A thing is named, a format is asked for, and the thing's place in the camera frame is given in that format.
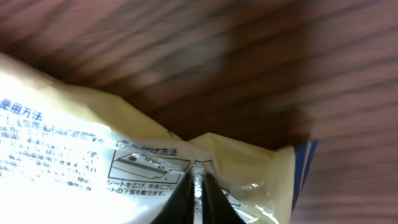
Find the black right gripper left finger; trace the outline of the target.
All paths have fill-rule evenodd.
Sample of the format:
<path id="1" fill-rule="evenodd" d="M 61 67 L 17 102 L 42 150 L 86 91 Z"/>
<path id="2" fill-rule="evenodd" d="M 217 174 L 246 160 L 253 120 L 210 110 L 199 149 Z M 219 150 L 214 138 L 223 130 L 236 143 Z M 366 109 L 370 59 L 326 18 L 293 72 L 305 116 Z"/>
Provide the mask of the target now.
<path id="1" fill-rule="evenodd" d="M 194 196 L 192 174 L 185 174 L 173 194 L 151 224 L 193 224 Z"/>

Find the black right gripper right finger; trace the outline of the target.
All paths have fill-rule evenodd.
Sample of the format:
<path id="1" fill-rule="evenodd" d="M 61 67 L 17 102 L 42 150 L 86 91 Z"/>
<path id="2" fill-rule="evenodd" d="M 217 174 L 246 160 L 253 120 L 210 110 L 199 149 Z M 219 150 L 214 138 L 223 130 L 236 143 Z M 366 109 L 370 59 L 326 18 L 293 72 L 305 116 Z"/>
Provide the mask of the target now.
<path id="1" fill-rule="evenodd" d="M 214 175 L 204 176 L 203 219 L 206 224 L 245 224 L 224 195 Z"/>

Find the yellow snack bag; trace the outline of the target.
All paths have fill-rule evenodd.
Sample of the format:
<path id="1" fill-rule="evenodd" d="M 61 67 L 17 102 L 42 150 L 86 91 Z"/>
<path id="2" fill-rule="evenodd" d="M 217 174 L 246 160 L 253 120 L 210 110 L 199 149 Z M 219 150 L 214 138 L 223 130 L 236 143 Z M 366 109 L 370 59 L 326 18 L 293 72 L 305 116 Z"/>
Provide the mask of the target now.
<path id="1" fill-rule="evenodd" d="M 118 96 L 1 55 L 2 223 L 151 223 L 192 174 L 203 224 L 206 173 L 245 224 L 288 223 L 317 144 L 184 141 Z"/>

